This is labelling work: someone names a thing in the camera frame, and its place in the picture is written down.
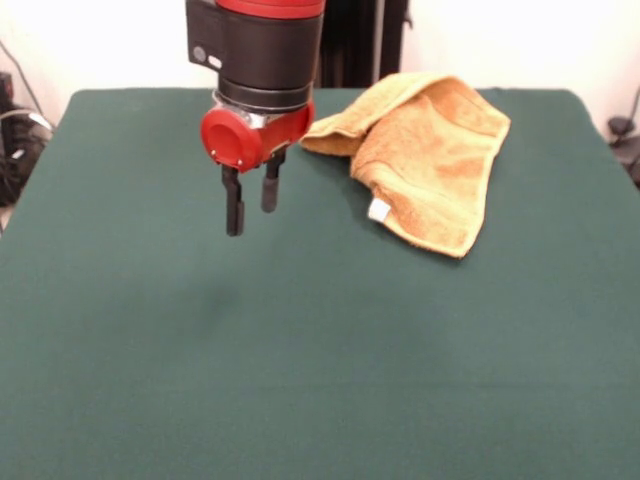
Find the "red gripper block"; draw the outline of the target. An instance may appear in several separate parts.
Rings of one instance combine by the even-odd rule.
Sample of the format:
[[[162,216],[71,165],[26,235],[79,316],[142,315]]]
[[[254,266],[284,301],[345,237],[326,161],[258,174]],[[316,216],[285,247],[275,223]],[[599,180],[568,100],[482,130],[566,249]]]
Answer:
[[[308,132],[314,116],[313,102],[281,114],[259,114],[217,102],[204,115],[200,126],[204,149],[216,164],[223,166],[229,236],[240,236],[244,228],[244,202],[238,172],[246,173],[266,162],[261,208],[265,213],[274,212],[278,203],[280,168],[286,161],[286,150],[282,148],[297,143]]]

